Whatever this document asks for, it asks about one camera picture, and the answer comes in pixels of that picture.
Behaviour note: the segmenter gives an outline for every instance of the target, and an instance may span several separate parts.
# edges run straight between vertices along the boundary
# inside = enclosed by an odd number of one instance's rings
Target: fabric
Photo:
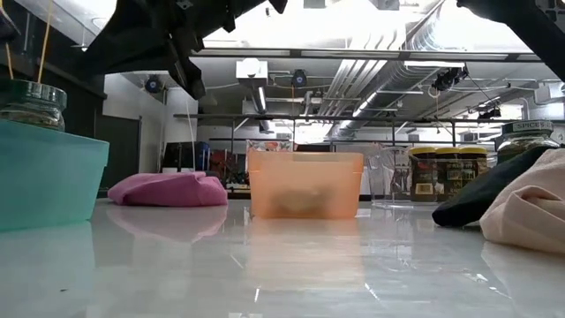
[[[565,253],[565,149],[547,150],[508,185],[480,219],[495,243]]]
[[[493,204],[497,195],[526,172],[548,147],[532,148],[466,185],[458,195],[443,202],[432,214],[439,226],[461,227],[477,222]]]
[[[174,174],[140,173],[108,191],[118,205],[160,207],[210,207],[228,204],[228,193],[216,177],[206,172]]]

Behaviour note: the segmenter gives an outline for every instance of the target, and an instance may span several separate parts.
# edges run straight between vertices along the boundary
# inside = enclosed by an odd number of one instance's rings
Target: beige cloth
[[[565,149],[547,150],[480,219],[494,243],[565,254]]]

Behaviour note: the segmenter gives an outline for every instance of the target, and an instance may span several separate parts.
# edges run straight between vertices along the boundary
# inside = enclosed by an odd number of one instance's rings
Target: teal plastic container
[[[90,219],[109,143],[0,119],[0,231]]]

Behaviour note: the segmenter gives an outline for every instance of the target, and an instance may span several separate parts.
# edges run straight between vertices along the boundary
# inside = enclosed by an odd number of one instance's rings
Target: black cloth
[[[439,226],[460,227],[477,222],[498,193],[526,172],[550,147],[532,148],[497,165],[467,184],[455,197],[443,202],[432,214]]]

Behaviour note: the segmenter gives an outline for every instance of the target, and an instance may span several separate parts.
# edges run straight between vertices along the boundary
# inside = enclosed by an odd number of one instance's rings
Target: translucent plastic container
[[[0,151],[0,231],[91,217],[108,142],[0,120]]]
[[[355,217],[362,174],[362,154],[251,151],[252,213],[265,218]]]

